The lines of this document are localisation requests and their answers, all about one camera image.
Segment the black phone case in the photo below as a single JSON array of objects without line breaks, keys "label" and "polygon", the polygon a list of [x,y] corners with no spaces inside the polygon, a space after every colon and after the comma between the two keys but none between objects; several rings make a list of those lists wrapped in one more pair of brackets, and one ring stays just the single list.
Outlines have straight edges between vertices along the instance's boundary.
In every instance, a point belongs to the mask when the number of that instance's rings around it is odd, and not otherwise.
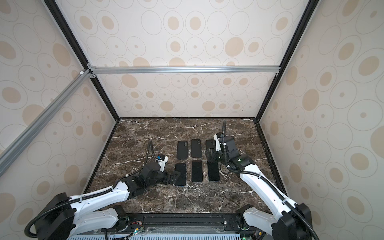
[{"label": "black phone case", "polygon": [[191,140],[191,157],[192,158],[202,157],[202,142],[200,139]]},{"label": "black phone case", "polygon": [[209,149],[213,149],[214,151],[216,150],[215,140],[206,140],[206,150],[208,151]]},{"label": "black phone case", "polygon": [[177,160],[188,159],[188,141],[178,141],[177,143]]}]

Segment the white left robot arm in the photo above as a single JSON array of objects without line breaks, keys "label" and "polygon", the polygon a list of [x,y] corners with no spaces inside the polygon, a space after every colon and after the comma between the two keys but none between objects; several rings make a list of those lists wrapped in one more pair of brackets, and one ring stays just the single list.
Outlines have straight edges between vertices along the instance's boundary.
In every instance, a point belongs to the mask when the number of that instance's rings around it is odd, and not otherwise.
[{"label": "white left robot arm", "polygon": [[157,184],[173,185],[180,178],[177,171],[165,171],[165,162],[150,162],[140,170],[125,175],[114,185],[84,195],[54,196],[25,228],[25,235],[39,240],[66,240],[94,229],[112,228],[122,217],[115,209],[101,209],[135,198]]}]

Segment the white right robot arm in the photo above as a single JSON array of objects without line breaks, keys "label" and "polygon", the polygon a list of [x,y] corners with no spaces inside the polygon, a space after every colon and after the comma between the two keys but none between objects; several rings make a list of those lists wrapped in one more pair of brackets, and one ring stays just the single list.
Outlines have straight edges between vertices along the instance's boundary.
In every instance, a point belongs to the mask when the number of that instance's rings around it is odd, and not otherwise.
[{"label": "white right robot arm", "polygon": [[275,240],[317,240],[312,213],[306,204],[297,204],[280,191],[259,169],[248,155],[241,155],[235,139],[216,134],[206,141],[206,156],[210,163],[221,163],[249,185],[267,205],[270,213],[255,207],[239,210],[238,225],[241,229],[255,227]]}]

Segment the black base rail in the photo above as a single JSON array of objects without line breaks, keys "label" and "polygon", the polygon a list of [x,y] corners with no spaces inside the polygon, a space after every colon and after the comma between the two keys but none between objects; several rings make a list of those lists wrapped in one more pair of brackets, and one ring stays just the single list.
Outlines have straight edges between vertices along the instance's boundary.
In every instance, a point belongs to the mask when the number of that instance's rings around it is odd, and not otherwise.
[{"label": "black base rail", "polygon": [[262,240],[266,233],[257,227],[250,227],[237,213],[142,213],[125,214],[118,222],[110,227],[102,229],[105,233],[128,234],[149,232],[149,230],[165,229],[185,233],[188,229],[202,231],[212,229],[224,233],[239,234],[241,238]]}]

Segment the silver aluminium rail back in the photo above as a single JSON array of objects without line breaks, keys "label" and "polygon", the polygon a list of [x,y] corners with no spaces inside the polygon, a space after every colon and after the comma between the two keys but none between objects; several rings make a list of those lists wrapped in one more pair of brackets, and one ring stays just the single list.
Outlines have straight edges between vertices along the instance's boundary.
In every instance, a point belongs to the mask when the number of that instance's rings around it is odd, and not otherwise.
[{"label": "silver aluminium rail back", "polygon": [[279,66],[92,67],[95,74],[278,73]]}]

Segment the silver aluminium rail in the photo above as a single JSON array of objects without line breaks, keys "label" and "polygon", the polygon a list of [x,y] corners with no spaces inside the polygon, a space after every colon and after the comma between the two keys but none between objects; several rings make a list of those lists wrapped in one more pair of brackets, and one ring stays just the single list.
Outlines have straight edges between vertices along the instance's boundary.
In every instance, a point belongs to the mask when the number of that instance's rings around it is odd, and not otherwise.
[{"label": "silver aluminium rail", "polygon": [[95,74],[278,73],[279,66],[92,67]]},{"label": "silver aluminium rail", "polygon": [[3,175],[13,162],[20,156],[32,140],[41,132],[48,122],[57,114],[73,93],[90,78],[91,71],[84,70],[79,74],[41,114],[9,145],[1,154],[1,175]]}]

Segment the silver aluminium rail left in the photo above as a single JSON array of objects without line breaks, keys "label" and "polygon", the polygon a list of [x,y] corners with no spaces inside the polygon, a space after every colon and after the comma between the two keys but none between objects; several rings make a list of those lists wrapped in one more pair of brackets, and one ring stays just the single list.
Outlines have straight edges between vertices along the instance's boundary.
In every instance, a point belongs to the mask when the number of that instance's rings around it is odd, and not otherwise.
[{"label": "silver aluminium rail left", "polygon": [[32,140],[41,132],[48,122],[57,114],[73,93],[90,78],[91,71],[84,70],[79,74],[41,114],[9,145],[1,154],[1,175],[3,175],[13,162],[20,156]]}]

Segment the black corner frame post right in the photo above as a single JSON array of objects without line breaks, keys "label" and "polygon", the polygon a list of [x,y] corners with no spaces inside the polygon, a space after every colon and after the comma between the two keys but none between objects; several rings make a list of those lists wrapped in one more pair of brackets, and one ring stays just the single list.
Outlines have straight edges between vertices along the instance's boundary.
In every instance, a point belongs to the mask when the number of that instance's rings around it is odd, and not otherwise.
[{"label": "black corner frame post right", "polygon": [[299,20],[299,23],[298,23],[298,26],[293,34],[293,37],[290,41],[290,43],[288,44],[288,48],[282,58],[282,61],[281,61],[281,64],[280,64],[280,70],[279,72],[277,73],[277,75],[274,77],[268,91],[267,91],[267,94],[262,102],[262,105],[261,105],[261,108],[255,118],[255,123],[259,123],[261,121],[261,118],[263,117],[273,95],[274,95],[274,92],[275,90],[277,89],[277,86],[279,85],[279,82],[281,80],[281,78],[283,77],[283,74],[285,73],[287,67],[288,67],[288,64],[290,63],[290,60],[307,28],[307,25],[309,24],[309,21],[311,19],[311,17],[313,16],[313,13],[315,12],[316,10],[316,7],[318,6],[319,4],[319,0],[310,0],[308,1],[308,4],[304,10],[304,13],[302,15],[302,17],[300,18]]}]

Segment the black corner frame post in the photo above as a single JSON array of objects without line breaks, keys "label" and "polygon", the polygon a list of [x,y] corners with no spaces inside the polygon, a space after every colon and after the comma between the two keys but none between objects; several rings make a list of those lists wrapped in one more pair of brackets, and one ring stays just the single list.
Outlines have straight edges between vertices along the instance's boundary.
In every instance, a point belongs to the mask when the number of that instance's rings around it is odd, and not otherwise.
[{"label": "black corner frame post", "polygon": [[267,94],[262,102],[262,105],[261,105],[261,108],[255,118],[255,123],[259,123],[261,121],[261,118],[263,117],[273,95],[274,95],[274,92],[275,90],[277,89],[277,86],[279,85],[279,82],[281,80],[281,78],[283,77],[283,74],[285,73],[287,67],[288,67],[288,64],[290,63],[290,60],[307,28],[307,25],[309,24],[309,21],[311,19],[311,17],[313,16],[313,13],[315,12],[316,10],[316,7],[318,6],[319,4],[319,0],[310,0],[308,1],[308,4],[304,10],[304,13],[302,15],[302,17],[300,18],[299,20],[299,23],[298,23],[298,26],[293,34],[293,37],[290,41],[290,43],[288,44],[288,48],[282,58],[282,61],[281,61],[281,64],[280,64],[280,70],[279,72],[277,73],[277,75],[274,77],[268,91],[267,91]]},{"label": "black corner frame post", "polygon": [[75,56],[80,61],[80,64],[82,65],[82,67],[85,70],[89,70],[91,72],[91,74],[92,74],[91,81],[92,81],[94,87],[96,88],[97,92],[99,93],[101,99],[103,100],[104,104],[106,105],[106,107],[109,110],[110,114],[112,115],[113,119],[116,122],[118,122],[120,120],[120,117],[119,117],[117,111],[113,107],[112,102],[110,101],[109,97],[107,96],[106,91],[104,90],[98,77],[96,76],[96,74],[93,73],[93,70],[91,70],[90,62],[88,61],[83,49],[81,48],[78,40],[76,39],[74,33],[72,32],[67,20],[65,19],[61,10],[59,9],[59,5],[56,3],[56,1],[44,0],[43,2],[47,6],[48,11],[51,13],[55,22],[59,26],[59,29],[61,30],[61,32],[63,33],[67,42],[69,43],[71,49],[75,53]]}]

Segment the black corner frame post left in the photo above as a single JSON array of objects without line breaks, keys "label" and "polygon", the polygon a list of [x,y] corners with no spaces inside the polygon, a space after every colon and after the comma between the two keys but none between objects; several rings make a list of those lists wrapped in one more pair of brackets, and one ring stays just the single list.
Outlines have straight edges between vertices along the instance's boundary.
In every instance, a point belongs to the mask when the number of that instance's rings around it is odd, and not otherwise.
[{"label": "black corner frame post left", "polygon": [[76,39],[74,33],[72,32],[67,20],[65,19],[61,10],[59,9],[59,5],[56,3],[56,1],[44,0],[43,2],[47,6],[48,11],[51,13],[55,22],[59,26],[59,29],[61,30],[61,32],[63,33],[67,42],[69,43],[71,49],[75,53],[75,56],[80,61],[80,64],[82,65],[82,67],[85,70],[89,70],[91,72],[91,74],[92,74],[91,81],[92,81],[94,87],[96,88],[97,92],[99,93],[101,99],[103,100],[104,104],[106,105],[106,107],[109,110],[110,114],[112,115],[113,119],[116,122],[118,122],[120,120],[120,117],[119,117],[117,111],[113,107],[112,102],[110,101],[109,97],[107,96],[106,91],[104,90],[98,77],[96,76],[96,74],[93,73],[93,70],[91,70],[90,62],[88,61],[83,49],[81,48],[78,40]]}]

